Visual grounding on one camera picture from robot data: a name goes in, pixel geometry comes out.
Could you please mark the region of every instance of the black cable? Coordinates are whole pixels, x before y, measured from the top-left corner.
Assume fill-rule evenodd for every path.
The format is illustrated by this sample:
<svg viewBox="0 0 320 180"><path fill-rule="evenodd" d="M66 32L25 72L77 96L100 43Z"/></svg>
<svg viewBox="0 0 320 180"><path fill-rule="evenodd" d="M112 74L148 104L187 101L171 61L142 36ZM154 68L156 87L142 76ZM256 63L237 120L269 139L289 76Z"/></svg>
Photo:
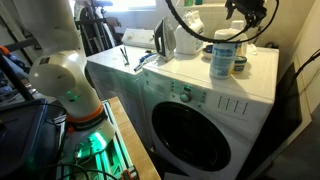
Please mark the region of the black cable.
<svg viewBox="0 0 320 180"><path fill-rule="evenodd" d="M310 58L305 62L303 63L303 65L297 70L297 72L292 76L291 78L291 81L290 81L290 85L289 85L289 88L286 92L286 95L289 94L289 91L290 89L292 88L295 80L297 79L297 77L299 76L299 74L302 72L302 70L308 65L310 64L312 61L314 61L315 59L317 59L318 57L320 56L320 49L318 49L316 52L314 52Z"/></svg>
<svg viewBox="0 0 320 180"><path fill-rule="evenodd" d="M91 155L87 160L85 160L85 161L83 161L83 162L79 163L78 165L79 165L79 166L82 166L82 165L84 165L84 164L88 163L89 161L91 161L91 159L93 158L93 156L94 156L94 155Z"/></svg>
<svg viewBox="0 0 320 180"><path fill-rule="evenodd" d="M88 169L88 170L86 170L86 171L87 171L87 172L98 172L98 173L102 173L102 174L104 174L105 176L108 176L108 177L111 177L111 178L114 179L114 180L117 180L117 178L114 177L113 175L111 175L111 174L109 174L109 173L107 173L107 172L101 171L101 170L99 170L99 169Z"/></svg>
<svg viewBox="0 0 320 180"><path fill-rule="evenodd" d="M98 169L88 169L88 170L85 170L85 171L86 171L86 173L87 173L87 172L98 172L98 173L102 173L103 175L108 176L108 177L111 177L111 178L114 179L114 180L118 180L118 179L117 179L116 177L114 177L113 175L111 175L111 174L109 174L109 173L107 173L107 172L98 170ZM60 179L62 180L62 179L64 179L64 178L66 178L66 177L69 177L69 176L78 174L78 173L80 173L80 172L81 172L81 171L76 171L76 172L72 172L72 173L66 174L66 175L64 175L63 177L61 177Z"/></svg>
<svg viewBox="0 0 320 180"><path fill-rule="evenodd" d="M271 25L271 23L273 22L276 14L277 14L277 11L278 11L278 7L279 7L279 0L275 0L277 2L277 5L275 7L275 10L273 12L273 15L269 21L269 23L267 24L267 26L264 27L264 29L262 29L259 33L257 33L255 36L251 37L251 38L248 38L246 40L241 40L241 41L229 41L237 36L239 36L241 33L244 33L246 32L248 29L249 29L249 26L246 25L246 27L240 31L238 34L234 35L233 37L229 38L229 39L226 39L226 40L221 40L221 39L211 39L211 38L207 38L207 37L204 37L204 36L201 36L200 34L197 34L195 33L193 30L191 30L189 28L188 25L186 25L186 23L180 18L179 14L177 13L177 11L175 10L174 6L172 5L172 2L171 0L165 0L167 5L168 5L168 8L170 9L172 15L174 16L174 18L178 21L178 23L181 25L181 27L186 30L190 35L192 35L193 37L197 38L197 39L200 39L202 41L205 41L205 42L210 42L210 43L243 43L243 42L247 42L247 41L250 41L252 39L255 39L256 37L260 36L265 30L268 29L268 27Z"/></svg>
<svg viewBox="0 0 320 180"><path fill-rule="evenodd" d="M51 164L51 165L47 165L47 166L41 167L41 168L35 170L34 172L43 171L43 170L51 169L51 168L57 168L57 167L60 167L60 166L62 168L64 166L70 166L70 167L77 168L77 169L80 170L79 172L82 172L86 176L86 180L90 180L87 171L83 167L81 167L79 165L76 165L76 164Z"/></svg>
<svg viewBox="0 0 320 180"><path fill-rule="evenodd" d="M60 147L57 151L57 154L56 154L56 159L55 159L55 162L59 162L60 160L60 157L62 155L62 151L63 151L63 148L64 148L64 143L65 143L65 140L66 140L66 137L67 137L67 130L68 130L68 124L66 122L65 126L64 126L64 133L62 135L62 138L61 138L61 142L60 142Z"/></svg>
<svg viewBox="0 0 320 180"><path fill-rule="evenodd" d="M65 114L67 112L66 108L64 108L63 106L57 105L57 104L49 104L49 103L28 103L28 104L21 104L19 105L19 107L13 106L11 108L8 108L6 110L11 110L11 109L16 109L16 108L20 108L20 107L26 107L26 106L37 106L37 105L44 105L44 106L55 106L55 107L59 107L61 109L63 109L63 113Z"/></svg>
<svg viewBox="0 0 320 180"><path fill-rule="evenodd" d="M60 124L66 122L66 120L63 120L63 121L60 121L60 122L57 122L57 123L56 123L56 122L54 122L54 120L53 120L52 118L51 118L50 120L51 120L52 122L49 122L49 121L46 120L46 123L51 124L51 125L55 125L56 127L59 127Z"/></svg>

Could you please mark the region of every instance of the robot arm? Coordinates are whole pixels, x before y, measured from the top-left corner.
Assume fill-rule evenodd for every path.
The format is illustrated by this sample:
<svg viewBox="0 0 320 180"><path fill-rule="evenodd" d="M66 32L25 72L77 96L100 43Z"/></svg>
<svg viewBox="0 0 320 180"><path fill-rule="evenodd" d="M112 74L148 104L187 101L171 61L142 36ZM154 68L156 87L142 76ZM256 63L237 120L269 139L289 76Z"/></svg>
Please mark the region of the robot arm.
<svg viewBox="0 0 320 180"><path fill-rule="evenodd" d="M40 93L55 97L67 110L70 125L65 152L94 132L105 141L115 133L96 91L87 81L87 60L67 0L14 0L21 21L37 39L43 56L34 61L29 81Z"/></svg>
<svg viewBox="0 0 320 180"><path fill-rule="evenodd" d="M267 16L267 9L263 7L264 0L227 0L227 19L232 17L234 9L245 16L247 26L256 27Z"/></svg>

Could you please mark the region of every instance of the bottle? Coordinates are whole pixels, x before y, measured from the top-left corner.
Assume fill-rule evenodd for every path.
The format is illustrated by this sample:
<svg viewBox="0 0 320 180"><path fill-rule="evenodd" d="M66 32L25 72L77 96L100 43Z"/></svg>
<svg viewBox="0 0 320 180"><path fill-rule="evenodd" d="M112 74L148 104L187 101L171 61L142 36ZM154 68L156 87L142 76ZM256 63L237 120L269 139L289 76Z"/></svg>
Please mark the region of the bottle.
<svg viewBox="0 0 320 180"><path fill-rule="evenodd" d="M231 22L231 29L237 29L239 30L238 33L240 31L242 31L244 29L244 21L243 20L235 20ZM240 40L246 40L248 39L247 35L242 33L239 35ZM238 56L246 56L247 54L247 46L248 46L248 42L243 42L240 44L238 51L237 51L237 55Z"/></svg>
<svg viewBox="0 0 320 180"><path fill-rule="evenodd" d="M184 0L184 6L193 6L193 0Z"/></svg>
<svg viewBox="0 0 320 180"><path fill-rule="evenodd" d="M247 63L247 58L244 56L237 56L235 61L234 61L234 66L233 66L233 74L241 73L243 72L245 66Z"/></svg>
<svg viewBox="0 0 320 180"><path fill-rule="evenodd" d="M202 0L196 0L196 2L194 4L195 5L201 5L202 4Z"/></svg>
<svg viewBox="0 0 320 180"><path fill-rule="evenodd" d="M204 34L204 24L202 23L199 11L187 11L184 14L183 21L200 35ZM176 39L176 52L180 54L194 55L201 51L203 41L191 36L181 25L177 27L174 32Z"/></svg>
<svg viewBox="0 0 320 180"><path fill-rule="evenodd" d="M214 33L214 39L228 39L236 35L236 29L220 29ZM231 76L237 50L240 43L214 43L210 63L210 76L217 79L226 79Z"/></svg>

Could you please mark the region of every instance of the white washing machine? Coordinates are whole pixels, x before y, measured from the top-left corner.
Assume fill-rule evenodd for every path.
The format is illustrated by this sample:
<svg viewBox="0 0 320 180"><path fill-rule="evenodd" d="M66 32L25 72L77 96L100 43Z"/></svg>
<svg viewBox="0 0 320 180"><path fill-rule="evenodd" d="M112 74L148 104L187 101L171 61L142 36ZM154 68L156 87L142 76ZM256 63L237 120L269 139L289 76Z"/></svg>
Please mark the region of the white washing machine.
<svg viewBox="0 0 320 180"><path fill-rule="evenodd" d="M146 48L125 46L129 65L125 65L120 45L89 56L86 68L101 100L118 96L139 138L146 147L152 146L152 138L146 122L142 99L142 69L134 71L139 59L148 53Z"/></svg>
<svg viewBox="0 0 320 180"><path fill-rule="evenodd" d="M273 106L278 55L258 48L225 80L209 76L202 54L144 66L155 151L192 179L235 179Z"/></svg>

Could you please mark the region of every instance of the white container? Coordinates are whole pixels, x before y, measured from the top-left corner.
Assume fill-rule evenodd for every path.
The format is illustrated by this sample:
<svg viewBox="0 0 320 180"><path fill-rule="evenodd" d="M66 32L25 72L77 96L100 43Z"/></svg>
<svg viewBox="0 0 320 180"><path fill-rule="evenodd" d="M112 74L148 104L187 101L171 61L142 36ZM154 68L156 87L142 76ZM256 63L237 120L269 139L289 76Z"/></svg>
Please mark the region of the white container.
<svg viewBox="0 0 320 180"><path fill-rule="evenodd" d="M228 39L236 35L236 29L220 29L214 34L214 39ZM217 79L230 77L239 43L216 43L212 47L212 59L210 64L210 76Z"/></svg>
<svg viewBox="0 0 320 180"><path fill-rule="evenodd" d="M238 33L239 33L240 31L242 31L244 29L244 21L243 20L232 21L231 22L231 29L237 29L237 30L239 30L238 31ZM247 35L244 33L241 33L238 37L240 38L240 40L248 39ZM246 56L247 46L248 46L248 42L241 43L240 46L238 47L237 55L238 56Z"/></svg>
<svg viewBox="0 0 320 180"><path fill-rule="evenodd" d="M194 32L203 35L204 25L200 19L199 11L187 11L184 14L184 22L192 29ZM176 38L176 52L180 54L190 54L194 55L201 51L203 46L203 41L191 36L186 30L184 30L181 25L177 27L174 32Z"/></svg>

